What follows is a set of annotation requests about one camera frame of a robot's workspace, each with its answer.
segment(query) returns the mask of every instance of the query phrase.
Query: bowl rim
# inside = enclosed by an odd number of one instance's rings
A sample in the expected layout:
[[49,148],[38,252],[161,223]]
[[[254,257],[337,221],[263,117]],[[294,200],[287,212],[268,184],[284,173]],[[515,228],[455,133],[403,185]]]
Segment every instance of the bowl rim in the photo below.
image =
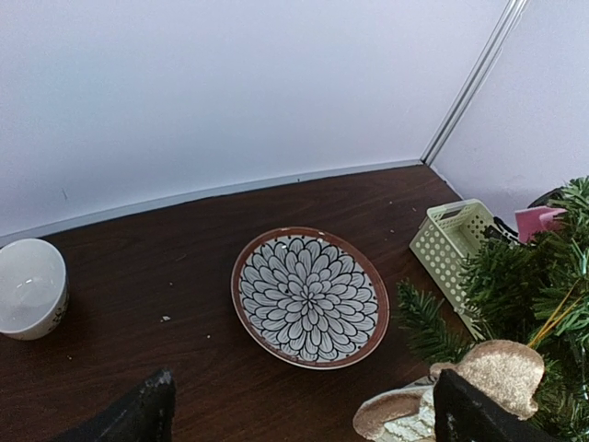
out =
[[55,246],[53,246],[51,244],[51,242],[48,242],[48,241],[45,241],[45,240],[39,239],[39,238],[18,239],[18,240],[13,241],[9,244],[6,244],[3,248],[0,249],[0,253],[2,253],[6,249],[9,249],[9,248],[11,249],[13,247],[16,247],[18,245],[22,245],[23,243],[27,243],[27,242],[28,243],[30,243],[30,242],[37,243],[37,244],[41,245],[42,247],[48,248],[49,250],[51,250],[53,252],[53,254],[55,254],[57,256],[57,261],[59,262],[60,270],[63,273],[61,285],[59,286],[60,290],[57,291],[58,295],[53,300],[51,307],[38,320],[36,320],[32,324],[28,325],[27,327],[16,329],[16,330],[7,330],[7,329],[4,329],[0,325],[0,333],[3,333],[3,334],[10,335],[10,334],[19,334],[19,333],[23,333],[23,332],[28,332],[28,331],[34,329],[35,327],[37,327],[42,322],[44,322],[47,318],[49,318],[49,316],[55,310],[55,307],[57,306],[57,304],[60,302],[60,300],[62,298],[62,294],[64,293],[65,287],[67,285],[67,269],[65,266],[64,256],[60,253],[60,251],[57,250],[57,248]]

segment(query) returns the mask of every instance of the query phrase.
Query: metal trim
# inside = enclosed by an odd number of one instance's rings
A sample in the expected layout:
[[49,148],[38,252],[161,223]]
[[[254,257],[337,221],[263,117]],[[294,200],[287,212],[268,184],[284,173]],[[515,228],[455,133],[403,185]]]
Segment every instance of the metal trim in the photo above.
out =
[[499,54],[502,52],[505,40],[517,23],[519,23],[527,3],[528,0],[510,0],[503,10],[503,13],[487,41],[487,44],[482,50],[479,59],[470,71],[467,81],[460,89],[458,96],[452,103],[448,113],[445,115],[442,124],[438,127],[432,141],[430,141],[430,144],[428,144],[423,152],[421,158],[423,164],[431,166],[442,150],[442,147],[444,147],[446,140],[454,131],[454,128],[462,118],[462,115],[471,100],[479,90],[480,86],[484,83],[488,73],[494,67]]

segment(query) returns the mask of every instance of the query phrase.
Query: pine branch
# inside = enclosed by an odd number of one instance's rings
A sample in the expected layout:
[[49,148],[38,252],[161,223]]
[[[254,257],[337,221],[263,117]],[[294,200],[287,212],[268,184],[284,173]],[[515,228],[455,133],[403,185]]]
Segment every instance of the pine branch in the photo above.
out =
[[479,313],[475,324],[488,338],[521,342],[534,327],[532,285],[540,271],[533,258],[526,247],[490,239],[464,262],[466,303]]
[[561,361],[544,359],[545,375],[535,395],[538,411],[531,423],[568,441],[588,442],[589,402],[582,391],[574,391],[578,386],[568,386],[570,376]]
[[410,332],[410,349],[424,360],[458,362],[472,348],[473,342],[464,340],[446,328],[440,316],[442,302],[436,302],[431,293],[419,292],[408,282],[397,285],[398,321],[402,329]]
[[572,285],[571,289],[567,292],[566,296],[559,303],[559,306],[556,307],[554,309],[554,311],[550,314],[550,317],[548,318],[546,323],[536,333],[536,335],[534,336],[534,339],[532,339],[532,341],[530,341],[528,346],[534,348],[538,343],[540,343],[544,338],[546,338],[546,336],[548,335],[548,333],[550,333],[550,331],[552,329],[554,329],[555,327],[559,327],[559,324],[563,320],[565,320],[565,325],[566,325],[566,323],[570,322],[570,316],[571,316],[570,314],[571,314],[572,310],[574,309],[574,307],[576,306],[576,304],[578,304],[579,301],[581,300],[581,297],[577,297],[575,299],[575,301],[572,304],[570,304],[565,310],[564,310],[564,306],[566,305],[567,301],[569,300],[569,297],[571,296],[572,292],[574,291],[575,287],[577,286],[577,284],[579,282],[580,282],[580,280],[575,281],[575,283]]

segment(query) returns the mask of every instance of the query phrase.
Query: decorative plate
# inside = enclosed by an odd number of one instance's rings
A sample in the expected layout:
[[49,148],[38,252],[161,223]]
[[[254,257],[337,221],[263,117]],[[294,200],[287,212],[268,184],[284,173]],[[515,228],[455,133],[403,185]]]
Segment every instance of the decorative plate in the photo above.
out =
[[249,334],[296,366],[350,366],[387,330],[387,291],[375,267],[343,239],[314,228],[255,238],[237,258],[231,286]]

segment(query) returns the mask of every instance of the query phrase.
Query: brown plate rim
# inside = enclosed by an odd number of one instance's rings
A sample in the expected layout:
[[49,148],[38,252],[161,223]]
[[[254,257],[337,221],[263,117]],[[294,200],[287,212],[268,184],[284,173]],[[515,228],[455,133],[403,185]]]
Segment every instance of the brown plate rim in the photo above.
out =
[[[278,237],[284,237],[288,235],[301,235],[301,236],[309,236],[313,238],[322,238],[325,239],[330,244],[339,247],[340,249],[344,250],[346,253],[350,254],[356,262],[360,264],[363,268],[365,273],[368,275],[373,288],[375,290],[376,295],[376,302],[378,303],[378,316],[376,318],[376,326],[373,335],[368,340],[368,343],[362,347],[358,352],[341,359],[339,361],[332,361],[332,362],[313,362],[313,361],[301,361],[293,356],[287,355],[286,353],[282,352],[281,350],[275,348],[270,343],[266,342],[262,336],[256,333],[252,329],[252,326],[246,317],[245,311],[239,302],[239,276],[243,270],[243,267],[246,263],[248,256],[262,243],[270,241],[272,239],[276,239]],[[315,370],[330,370],[336,368],[344,368],[346,366],[351,366],[352,364],[356,364],[367,356],[369,356],[378,345],[382,342],[385,338],[385,334],[387,334],[387,327],[388,327],[388,320],[390,315],[390,306],[388,302],[388,295],[387,295],[387,288],[385,287],[385,283],[383,282],[380,274],[374,267],[374,265],[361,253],[358,249],[356,249],[352,244],[348,241],[339,238],[329,232],[324,230],[319,230],[313,227],[279,227],[267,232],[262,233],[255,237],[249,244],[239,253],[237,260],[233,266],[233,271],[231,273],[231,297],[233,299],[233,305],[236,310],[236,313],[239,317],[239,320],[248,331],[249,335],[256,341],[258,345],[263,347],[266,351],[271,353],[272,355],[282,359],[284,362],[288,362],[289,364],[293,364],[295,366],[300,366],[304,368],[311,368]]]

